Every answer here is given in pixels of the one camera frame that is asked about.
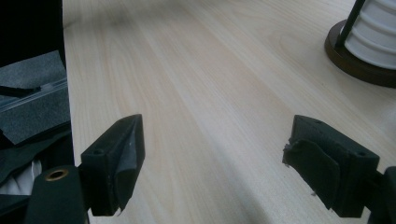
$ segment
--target brass insert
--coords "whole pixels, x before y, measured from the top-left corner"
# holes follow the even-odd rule
[[[47,181],[55,181],[55,180],[60,180],[67,176],[69,174],[69,171],[66,169],[61,169],[61,170],[56,170],[51,172],[46,176]]]

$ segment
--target gray felt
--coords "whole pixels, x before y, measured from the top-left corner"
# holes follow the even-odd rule
[[[0,85],[34,88],[66,77],[58,51],[0,67]],[[67,89],[0,113],[0,129],[14,144],[70,120]]]

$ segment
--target wood grain surface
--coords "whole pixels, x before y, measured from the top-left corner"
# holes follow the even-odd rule
[[[282,164],[295,114],[396,163],[396,90],[327,58],[347,0],[68,0],[64,41],[77,160],[143,115],[147,157],[117,217],[92,223],[366,223],[326,210]]]

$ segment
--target black fabric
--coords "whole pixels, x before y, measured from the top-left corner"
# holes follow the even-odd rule
[[[56,134],[59,134],[59,133],[71,133],[71,131],[72,131],[71,122],[67,121],[67,122],[59,124],[59,125],[57,125],[55,127],[47,129],[44,132],[36,134],[36,135],[34,135],[34,136],[32,136],[32,137],[30,137],[30,138],[18,143],[15,146],[16,147],[22,147],[22,146],[25,146],[27,144],[33,144],[33,143],[45,141],[45,140],[48,140],[48,139],[52,138]]]
[[[28,165],[33,158],[43,150],[66,137],[68,133],[60,133],[53,138],[23,147],[13,147],[0,150],[0,186],[7,179]]]
[[[9,141],[9,139],[3,135],[3,131],[0,130],[0,150],[13,146],[14,144],[11,141]]]
[[[62,140],[54,143],[49,150],[40,152],[37,157],[43,170],[61,165],[74,165],[73,139],[68,134]]]
[[[0,223],[22,224],[29,196],[0,194]]]
[[[62,0],[0,1],[0,67],[59,50],[64,62]]]

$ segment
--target lamp base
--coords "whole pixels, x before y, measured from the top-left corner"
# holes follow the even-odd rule
[[[324,47],[330,60],[350,76],[378,86],[396,88],[396,70],[369,64],[355,57],[344,46],[335,46],[345,23],[346,21],[338,22],[327,35]]]

